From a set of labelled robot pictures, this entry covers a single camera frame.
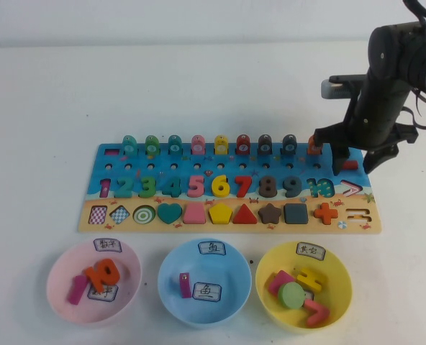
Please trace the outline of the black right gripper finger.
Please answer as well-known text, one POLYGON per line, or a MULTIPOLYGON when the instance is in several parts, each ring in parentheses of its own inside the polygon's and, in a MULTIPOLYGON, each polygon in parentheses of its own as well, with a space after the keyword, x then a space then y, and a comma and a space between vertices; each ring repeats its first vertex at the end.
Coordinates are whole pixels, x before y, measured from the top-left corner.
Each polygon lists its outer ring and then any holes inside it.
POLYGON ((379 165, 384 162, 395 158, 399 154, 399 148, 397 144, 376 149, 374 151, 368 151, 363 158, 363 169, 365 173, 371 173, 379 165))
POLYGON ((343 169, 344 163, 350 157, 348 146, 332 145, 332 171, 335 176, 338 176, 343 169))

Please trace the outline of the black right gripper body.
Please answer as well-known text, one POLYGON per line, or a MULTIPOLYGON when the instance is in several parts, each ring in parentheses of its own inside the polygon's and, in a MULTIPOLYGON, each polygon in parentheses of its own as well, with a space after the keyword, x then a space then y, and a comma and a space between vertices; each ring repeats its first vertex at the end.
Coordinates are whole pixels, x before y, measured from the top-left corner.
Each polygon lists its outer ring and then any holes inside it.
POLYGON ((343 145, 374 151, 392 144, 417 140, 417 129, 396 123, 411 87, 401 80, 378 79, 365 75, 332 75, 321 85, 325 99, 345 99, 350 103, 344 119, 316 129, 314 143, 343 145))

